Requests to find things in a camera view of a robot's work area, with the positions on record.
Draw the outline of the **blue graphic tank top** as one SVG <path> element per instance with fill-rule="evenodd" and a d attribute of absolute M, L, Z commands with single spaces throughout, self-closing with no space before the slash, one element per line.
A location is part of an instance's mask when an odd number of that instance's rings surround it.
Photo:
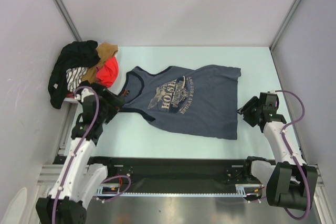
<path fill-rule="evenodd" d="M 169 66 L 157 74 L 137 66 L 119 93 L 121 111 L 138 113 L 160 130 L 236 140 L 240 76 L 241 69 L 218 65 Z"/>

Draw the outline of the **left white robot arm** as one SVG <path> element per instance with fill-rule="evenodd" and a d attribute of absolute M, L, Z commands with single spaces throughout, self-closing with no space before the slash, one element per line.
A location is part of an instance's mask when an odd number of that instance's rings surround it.
<path fill-rule="evenodd" d="M 103 125 L 124 105 L 124 99 L 98 84 L 82 84 L 74 91 L 82 106 L 71 132 L 70 150 L 48 195 L 36 202 L 40 223 L 85 223 L 87 208 L 99 185 L 115 178 L 109 164 L 89 164 Z"/>

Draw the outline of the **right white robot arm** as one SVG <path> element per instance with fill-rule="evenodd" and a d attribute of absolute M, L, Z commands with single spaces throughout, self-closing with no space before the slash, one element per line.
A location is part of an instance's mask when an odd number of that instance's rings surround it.
<path fill-rule="evenodd" d="M 309 210 L 318 180 L 318 172 L 302 158 L 300 150 L 290 145 L 287 128 L 290 123 L 279 114 L 279 98 L 274 92 L 252 97 L 238 114 L 250 126 L 259 126 L 268 140 L 275 164 L 259 157 L 249 157 L 250 165 L 242 169 L 243 179 L 256 180 L 266 187 L 267 202 L 285 209 Z"/>

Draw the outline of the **red tank top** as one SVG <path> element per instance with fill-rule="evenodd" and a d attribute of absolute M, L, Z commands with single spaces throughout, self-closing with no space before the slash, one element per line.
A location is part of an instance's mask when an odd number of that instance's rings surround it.
<path fill-rule="evenodd" d="M 119 65 L 115 56 L 110 57 L 102 67 L 97 68 L 96 82 L 110 88 L 119 74 Z"/>

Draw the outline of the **pink tank top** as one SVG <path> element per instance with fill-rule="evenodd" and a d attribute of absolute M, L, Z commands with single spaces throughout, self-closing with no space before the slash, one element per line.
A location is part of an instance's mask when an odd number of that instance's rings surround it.
<path fill-rule="evenodd" d="M 73 99 L 74 97 L 75 97 L 75 95 L 74 95 L 73 92 L 70 92 L 70 91 L 67 92 L 66 98 L 72 98 Z"/>

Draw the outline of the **striped tank top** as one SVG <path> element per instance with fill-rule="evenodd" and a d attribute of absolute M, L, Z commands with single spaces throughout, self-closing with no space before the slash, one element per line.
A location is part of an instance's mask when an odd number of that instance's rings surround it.
<path fill-rule="evenodd" d="M 66 70 L 67 90 L 74 92 L 81 84 L 81 78 L 87 73 L 87 67 L 76 67 Z"/>

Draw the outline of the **brown tank top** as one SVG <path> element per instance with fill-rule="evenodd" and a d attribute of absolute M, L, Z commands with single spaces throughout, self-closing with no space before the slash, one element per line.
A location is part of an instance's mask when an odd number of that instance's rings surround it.
<path fill-rule="evenodd" d="M 88 69 L 87 73 L 81 78 L 81 81 L 88 81 L 89 83 L 96 82 L 97 68 L 102 67 L 110 57 L 116 56 L 118 53 L 118 46 L 104 42 L 100 44 L 96 50 L 100 60 L 95 66 Z"/>

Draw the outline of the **black tank top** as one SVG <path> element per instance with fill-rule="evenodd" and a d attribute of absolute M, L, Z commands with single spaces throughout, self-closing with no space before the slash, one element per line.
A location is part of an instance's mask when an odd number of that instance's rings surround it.
<path fill-rule="evenodd" d="M 60 109 L 68 92 L 67 73 L 95 66 L 100 58 L 97 53 L 98 42 L 94 40 L 74 41 L 60 52 L 48 83 L 50 103 Z"/>

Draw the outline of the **white laundry basket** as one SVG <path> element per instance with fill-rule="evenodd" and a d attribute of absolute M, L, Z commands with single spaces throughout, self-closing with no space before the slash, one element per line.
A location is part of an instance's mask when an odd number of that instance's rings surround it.
<path fill-rule="evenodd" d="M 76 97 L 66 97 L 64 99 L 64 102 L 69 102 L 69 103 L 79 103 L 79 101 L 81 100 L 80 96 L 76 96 Z"/>

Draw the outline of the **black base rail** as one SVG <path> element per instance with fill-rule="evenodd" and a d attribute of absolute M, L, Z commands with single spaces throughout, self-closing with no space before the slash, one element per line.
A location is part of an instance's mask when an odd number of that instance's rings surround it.
<path fill-rule="evenodd" d="M 260 184 L 247 159 L 117 158 L 87 162 L 107 167 L 112 183 L 134 193 L 228 193 L 236 184 Z"/>

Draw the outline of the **left aluminium frame post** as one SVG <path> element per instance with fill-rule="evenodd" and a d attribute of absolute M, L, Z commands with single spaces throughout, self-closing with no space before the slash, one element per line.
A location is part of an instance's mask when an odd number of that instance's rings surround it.
<path fill-rule="evenodd" d="M 63 0 L 53 0 L 53 2 L 56 5 L 56 8 L 59 10 L 65 24 L 69 28 L 71 34 L 73 35 L 75 41 L 82 41 L 82 38 L 75 26 L 75 23 L 73 22 Z"/>

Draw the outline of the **aluminium frame post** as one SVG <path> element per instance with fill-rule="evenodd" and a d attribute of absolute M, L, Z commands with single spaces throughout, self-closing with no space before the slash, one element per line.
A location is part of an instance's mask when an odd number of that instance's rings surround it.
<path fill-rule="evenodd" d="M 269 49 L 270 49 L 270 52 L 273 52 L 274 49 L 276 48 L 277 44 L 279 43 L 280 39 L 282 38 L 282 35 L 283 33 L 286 31 L 289 23 L 291 22 L 292 18 L 294 17 L 297 9 L 299 8 L 301 2 L 303 0 L 293 0 L 288 12 L 286 13 L 285 15 L 285 18 L 284 20 L 282 21 L 279 29 L 277 30 L 270 46 L 269 46 Z"/>
<path fill-rule="evenodd" d="M 73 35 L 75 41 L 82 41 L 82 38 L 75 26 L 75 23 L 73 22 L 63 0 L 53 0 L 53 2 L 56 5 L 56 8 L 59 10 L 65 24 L 69 28 L 71 34 Z"/>

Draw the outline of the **right aluminium frame post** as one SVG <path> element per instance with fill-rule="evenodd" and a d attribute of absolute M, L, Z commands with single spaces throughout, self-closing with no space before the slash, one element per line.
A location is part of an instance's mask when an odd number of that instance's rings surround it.
<path fill-rule="evenodd" d="M 282 21 L 279 29 L 277 30 L 270 46 L 269 46 L 269 49 L 270 49 L 270 52 L 273 52 L 274 49 L 276 48 L 277 44 L 279 43 L 280 39 L 282 38 L 282 35 L 283 33 L 286 31 L 289 23 L 291 22 L 292 18 L 294 17 L 297 9 L 299 8 L 301 2 L 303 0 L 293 0 L 288 12 L 286 13 L 285 15 L 285 18 L 284 20 Z"/>

